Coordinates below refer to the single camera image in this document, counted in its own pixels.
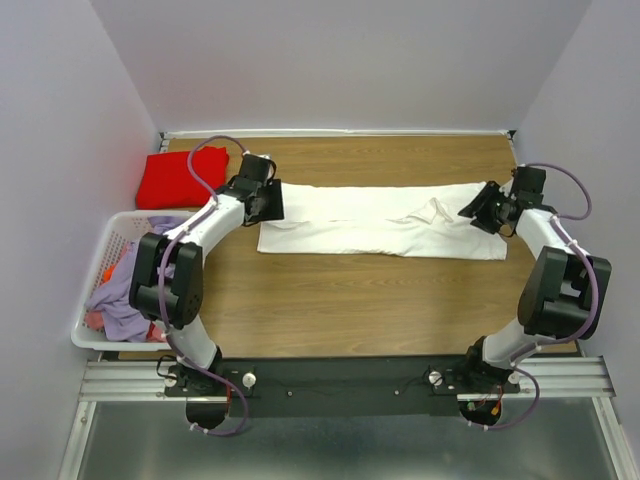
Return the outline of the white t-shirt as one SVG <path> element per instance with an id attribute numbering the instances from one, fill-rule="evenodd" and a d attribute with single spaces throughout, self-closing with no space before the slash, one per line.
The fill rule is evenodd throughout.
<path id="1" fill-rule="evenodd" d="M 484 186 L 285 184 L 284 218 L 261 225 L 257 251 L 503 261 L 507 243 L 458 215 Z"/>

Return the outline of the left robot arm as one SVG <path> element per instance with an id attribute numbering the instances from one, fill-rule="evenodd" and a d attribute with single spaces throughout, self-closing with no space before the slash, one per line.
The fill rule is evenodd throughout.
<path id="1" fill-rule="evenodd" d="M 188 384 L 201 395 L 214 393 L 222 380 L 221 350 L 200 318 L 206 257 L 236 229 L 284 218 L 276 171 L 270 157 L 243 153 L 238 174 L 209 188 L 200 210 L 168 232 L 139 241 L 129 304 L 159 325 L 178 361 L 189 368 Z"/>

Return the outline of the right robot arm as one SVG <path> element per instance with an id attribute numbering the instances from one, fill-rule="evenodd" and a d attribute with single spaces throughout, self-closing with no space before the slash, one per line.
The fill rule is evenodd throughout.
<path id="1" fill-rule="evenodd" d="M 597 328 L 612 266 L 581 247 L 562 225 L 566 215 L 545 204 L 547 168 L 516 167 L 508 186 L 488 182 L 458 213 L 488 234 L 508 227 L 535 259 L 514 320 L 478 339 L 455 371 L 471 391 L 503 385 L 537 351 L 588 339 Z"/>

